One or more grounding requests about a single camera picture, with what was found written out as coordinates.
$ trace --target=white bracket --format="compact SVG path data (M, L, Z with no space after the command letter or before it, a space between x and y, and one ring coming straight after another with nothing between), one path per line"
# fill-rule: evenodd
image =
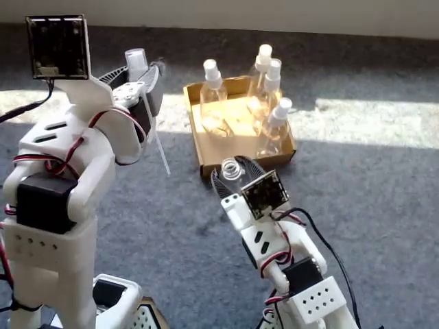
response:
M291 300L295 313L306 324L312 324L346 305L346 299L333 276L291 297Z

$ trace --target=perforated plastic part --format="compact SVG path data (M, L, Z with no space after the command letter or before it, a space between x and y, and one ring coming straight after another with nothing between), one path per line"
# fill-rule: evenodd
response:
M160 329L160 324L157 323L149 307L141 306L126 329Z
M292 299L306 324L312 324L346 304L346 299L332 276Z

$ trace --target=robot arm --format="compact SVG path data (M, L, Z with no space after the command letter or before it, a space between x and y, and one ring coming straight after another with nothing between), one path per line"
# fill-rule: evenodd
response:
M249 183L243 190L249 191L251 186ZM334 277L324 278L327 263L303 225L269 216L256 220L252 203L239 194L224 198L221 205L240 233L253 265L278 293L265 301L276 304L278 317L273 322L277 328L358 329ZM288 254L303 258L282 269L279 265Z
M93 278L95 209L115 178L116 164L134 163L151 141L161 75L142 66L133 71L141 76L131 81L128 68L112 90L91 75L83 16L26 21L34 78L56 80L71 104L20 140L16 166L3 185L14 209L3 222L3 237L19 305L12 309L10 327L40 328L44 304L59 316L56 327L48 328L131 328L138 323L131 321L138 317L140 286L105 275Z

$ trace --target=cardboard tray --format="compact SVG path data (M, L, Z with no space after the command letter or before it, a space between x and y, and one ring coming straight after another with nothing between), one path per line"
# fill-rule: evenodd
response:
M228 91L226 107L233 108L233 111L239 115L241 122L241 124L233 125L228 121L234 135L227 138L207 134L201 125L200 89L202 83L190 84L183 88L202 177L209 177L214 168L220 168L221 162L225 158L233 156L253 158L257 150L258 137L251 128L252 118L245 104L248 78L246 76L232 77L225 79L224 84ZM257 162L265 169L290 162L296 153L291 129L289 129L289 137L284 141L282 148L282 154L258 158Z

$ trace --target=bottle cap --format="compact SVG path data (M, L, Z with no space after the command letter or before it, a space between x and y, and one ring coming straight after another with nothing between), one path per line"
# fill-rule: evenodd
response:
M137 81L149 69L145 50L142 48L127 50L125 52L125 59L130 82Z
M286 120L288 118L288 111L293 106L291 99L282 97L277 107L273 109L272 116L278 120Z
M260 72L267 72L272 59L273 48L270 45L261 45L258 56L256 56L256 68Z
M265 75L265 91L276 91L281 86L281 68L282 62L278 59L270 61L267 74Z
M218 66L216 60L205 60L204 64L204 72L206 73L205 78L206 81L210 84L211 88L216 89L219 88L222 84L221 72L218 71Z

